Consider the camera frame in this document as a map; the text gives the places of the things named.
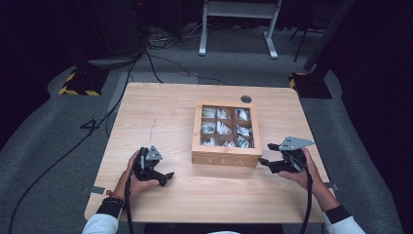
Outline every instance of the yellow black tape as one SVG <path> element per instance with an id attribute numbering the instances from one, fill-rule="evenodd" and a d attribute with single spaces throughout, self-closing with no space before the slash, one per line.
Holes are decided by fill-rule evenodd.
<path id="1" fill-rule="evenodd" d="M 297 90 L 296 86 L 295 86 L 295 80 L 294 77 L 297 76 L 307 76 L 308 74 L 306 73 L 301 73 L 301 72 L 294 72 L 292 74 L 288 75 L 288 84 L 289 84 L 289 88 L 293 89 L 293 90 Z"/>
<path id="2" fill-rule="evenodd" d="M 60 95 L 101 96 L 109 70 L 96 70 L 92 76 L 76 73 L 76 71 L 77 69 L 72 70 L 58 93 Z"/>

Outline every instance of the metal stand leg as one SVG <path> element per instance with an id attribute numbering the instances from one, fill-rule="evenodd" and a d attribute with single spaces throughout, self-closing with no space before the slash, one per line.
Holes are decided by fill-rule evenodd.
<path id="1" fill-rule="evenodd" d="M 265 31 L 263 33 L 265 42 L 267 43 L 268 50 L 270 51 L 271 59 L 278 59 L 279 58 L 279 55 L 277 54 L 276 48 L 274 47 L 272 36 L 273 36 L 273 32 L 274 32 L 274 26 L 276 25 L 277 17 L 279 16 L 281 3 L 282 3 L 282 0 L 277 1 L 277 4 L 274 8 L 273 17 L 271 18 L 270 29 L 269 29 L 268 32 Z"/>
<path id="2" fill-rule="evenodd" d="M 207 53 L 207 0 L 204 1 L 203 34 L 201 35 L 200 50 L 198 54 L 204 56 Z"/>
<path id="3" fill-rule="evenodd" d="M 294 61 L 297 61 L 298 54 L 300 53 L 301 47 L 303 46 L 303 43 L 304 43 L 304 39 L 306 38 L 307 31 L 308 31 L 308 29 L 306 29 L 306 30 L 304 31 L 303 37 L 301 38 L 300 45 L 298 46 L 297 54 L 295 54 Z"/>
<path id="4" fill-rule="evenodd" d="M 298 31 L 298 27 L 297 27 L 297 29 L 295 29 L 295 32 L 292 34 L 292 36 L 289 38 L 290 41 L 291 41 L 292 38 L 295 36 L 295 34 L 297 34 L 297 31 Z"/>

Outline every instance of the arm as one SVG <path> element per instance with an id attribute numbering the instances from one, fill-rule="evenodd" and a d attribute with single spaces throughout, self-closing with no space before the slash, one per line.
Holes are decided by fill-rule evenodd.
<path id="1" fill-rule="evenodd" d="M 319 207 L 323 212 L 322 216 L 324 218 L 328 233 L 364 233 L 354 218 L 346 211 L 346 209 L 338 202 L 338 200 L 322 182 L 321 177 L 319 176 L 319 170 L 311 158 L 310 152 L 306 148 L 302 148 L 302 150 L 306 155 L 307 165 L 313 178 L 312 193 L 319 202 Z M 281 177 L 293 180 L 304 189 L 307 189 L 306 172 L 280 172 L 279 175 Z"/>
<path id="2" fill-rule="evenodd" d="M 115 190 L 106 192 L 108 198 L 102 201 L 102 205 L 89 221 L 86 223 L 83 234 L 107 233 L 115 234 L 118 231 L 119 216 L 125 204 L 125 187 L 128 180 L 133 161 L 139 151 L 136 151 L 128 162 L 128 167 L 119 178 Z M 131 177 L 131 199 L 136 198 L 140 192 L 153 186 L 159 185 L 156 179 L 139 181 L 136 176 Z"/>

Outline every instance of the cable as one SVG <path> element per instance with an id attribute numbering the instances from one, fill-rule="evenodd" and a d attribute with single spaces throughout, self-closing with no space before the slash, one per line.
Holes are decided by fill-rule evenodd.
<path id="1" fill-rule="evenodd" d="M 172 48 L 173 46 L 175 46 L 176 44 L 178 44 L 178 43 L 180 43 L 180 42 L 187 42 L 187 41 L 192 40 L 192 39 L 195 38 L 195 37 L 200 37 L 202 34 L 195 35 L 195 36 L 190 36 L 190 35 L 191 35 L 193 32 L 195 32 L 198 28 L 200 28 L 202 25 L 203 25 L 203 24 L 200 23 L 199 25 L 197 25 L 196 27 L 194 27 L 193 29 L 191 29 L 191 30 L 189 31 L 189 33 L 187 33 L 185 36 L 182 37 L 182 39 L 185 39 L 185 38 L 189 38 L 189 39 L 179 41 L 179 40 L 176 40 L 175 37 L 156 38 L 156 39 L 153 39 L 153 40 L 149 40 L 148 43 L 150 43 L 150 42 L 157 42 L 157 41 L 165 41 L 165 45 L 164 45 L 164 46 L 154 46 L 154 45 L 148 44 L 148 45 L 147 45 L 147 48 L 149 48 L 149 49 L 151 49 L 151 50 L 170 49 L 170 48 Z"/>
<path id="2" fill-rule="evenodd" d="M 129 69 L 129 74 L 131 74 L 131 69 L 134 67 L 134 65 L 136 64 L 136 62 L 139 60 L 139 57 L 136 57 L 132 66 Z M 21 197 L 19 198 L 18 202 L 15 205 L 15 208 L 13 210 L 12 216 L 10 218 L 10 223 L 9 223 L 9 234 L 12 234 L 13 232 L 13 222 L 15 221 L 15 217 L 16 214 L 18 212 L 19 209 L 19 205 L 21 204 L 21 202 L 23 201 L 23 199 L 25 198 L 25 196 L 28 194 L 28 192 L 31 190 L 31 188 L 36 185 L 36 183 L 45 175 L 47 174 L 55 165 L 57 165 L 60 161 L 62 161 L 63 159 L 65 159 L 71 152 L 73 152 L 79 145 L 81 145 L 88 137 L 90 137 L 92 135 L 92 133 L 99 128 L 99 126 L 106 120 L 106 118 L 108 118 L 110 116 L 110 114 L 112 114 L 113 111 L 115 111 L 115 109 L 117 108 L 117 105 L 121 102 L 121 99 L 123 97 L 123 95 L 125 94 L 125 89 L 127 87 L 128 84 L 128 80 L 126 82 L 126 85 L 121 93 L 121 96 L 119 97 L 118 101 L 116 102 L 116 104 L 113 106 L 113 108 L 109 111 L 109 113 L 107 113 L 103 119 L 100 120 L 100 122 L 98 122 L 97 125 L 95 125 L 93 128 L 91 128 L 89 130 L 89 132 L 78 142 L 76 143 L 73 147 L 71 147 L 66 153 L 63 154 L 63 156 L 61 156 L 57 161 L 55 161 L 53 164 L 51 164 L 44 172 L 42 172 L 29 186 L 28 188 L 24 191 L 24 193 L 21 195 Z"/>
<path id="3" fill-rule="evenodd" d="M 306 215 L 304 216 L 303 225 L 301 226 L 301 231 L 300 231 L 301 234 L 304 234 L 306 232 L 307 224 L 310 218 L 312 198 L 313 198 L 312 196 L 313 178 L 310 175 L 307 165 L 305 165 L 304 169 L 306 170 L 306 173 L 307 173 L 307 210 L 306 210 Z"/>
<path id="4" fill-rule="evenodd" d="M 146 51 L 146 49 L 145 49 L 145 52 L 146 52 L 146 55 L 147 55 L 148 58 L 149 58 L 149 62 L 151 63 L 152 71 L 154 72 L 154 75 L 155 75 L 156 79 L 157 79 L 160 83 L 164 83 L 161 79 L 159 79 L 158 74 L 157 74 L 156 71 L 155 71 L 154 63 L 152 62 L 151 56 L 149 55 L 148 51 Z"/>
<path id="5" fill-rule="evenodd" d="M 190 75 L 192 75 L 192 76 L 195 76 L 195 77 L 197 77 L 197 78 L 206 79 L 206 80 L 214 80 L 214 81 L 221 82 L 222 84 L 225 84 L 225 85 L 228 85 L 228 86 L 230 85 L 230 84 L 226 83 L 225 81 L 222 81 L 222 80 L 219 80 L 219 79 L 208 78 L 208 77 L 203 77 L 203 76 L 195 75 L 195 74 L 193 74 L 192 72 L 190 72 L 190 71 L 188 71 L 187 69 L 185 69 L 185 68 L 184 68 L 183 66 L 181 66 L 179 63 L 174 62 L 174 61 L 172 61 L 172 60 L 169 60 L 169 59 L 167 59 L 167 58 L 162 58 L 162 57 L 157 57 L 157 56 L 150 56 L 150 57 L 153 57 L 153 58 L 156 58 L 156 59 L 164 59 L 164 60 L 166 60 L 166 61 L 168 61 L 168 62 L 170 62 L 170 63 L 173 63 L 173 64 L 179 66 L 182 70 L 184 70 L 184 71 L 187 72 L 188 74 L 190 74 Z"/>
<path id="6" fill-rule="evenodd" d="M 136 157 L 133 160 L 133 164 L 132 164 L 131 170 L 130 170 L 129 175 L 128 175 L 128 180 L 127 180 L 126 185 L 125 185 L 125 206 L 126 206 L 126 209 L 127 209 L 128 227 L 129 227 L 129 230 L 130 230 L 131 234 L 134 233 L 133 232 L 133 225 L 132 225 L 132 222 L 131 222 L 131 199 L 130 199 L 130 197 L 131 197 L 131 176 L 133 175 L 133 167 L 134 167 L 134 165 L 136 165 L 136 161 L 140 160 L 140 157 L 142 155 L 142 150 L 143 150 L 142 148 L 139 149 L 139 152 L 137 153 Z"/>
<path id="7" fill-rule="evenodd" d="M 124 87 L 126 87 L 127 84 L 129 83 L 130 77 L 131 77 L 132 80 L 134 80 L 134 79 L 133 79 L 133 76 L 131 75 L 131 69 L 132 69 L 132 68 L 133 68 L 133 66 L 128 69 L 127 81 L 126 81 L 126 84 L 125 84 Z M 118 101 L 116 102 L 116 104 L 113 106 L 113 108 L 114 108 L 113 111 L 115 111 L 117 108 L 119 108 L 119 103 L 120 103 L 120 102 L 119 102 L 119 100 L 118 100 Z M 111 114 L 109 114 L 109 116 L 106 118 L 106 124 L 105 124 L 105 130 L 106 130 L 106 135 L 107 135 L 107 137 L 109 137 L 109 132 L 108 132 L 108 127 L 107 127 L 107 125 L 108 125 L 108 121 L 109 121 L 110 115 L 111 115 Z"/>

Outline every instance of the black wall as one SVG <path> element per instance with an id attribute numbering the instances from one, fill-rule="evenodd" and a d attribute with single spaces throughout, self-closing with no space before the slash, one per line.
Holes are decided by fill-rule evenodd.
<path id="1" fill-rule="evenodd" d="M 355 1 L 322 53 L 372 161 L 391 189 L 405 233 L 413 142 L 413 7 L 408 1 Z"/>
<path id="2" fill-rule="evenodd" d="M 59 73 L 140 46 L 129 0 L 79 3 L 0 1 L 0 149 L 50 97 L 48 84 Z"/>

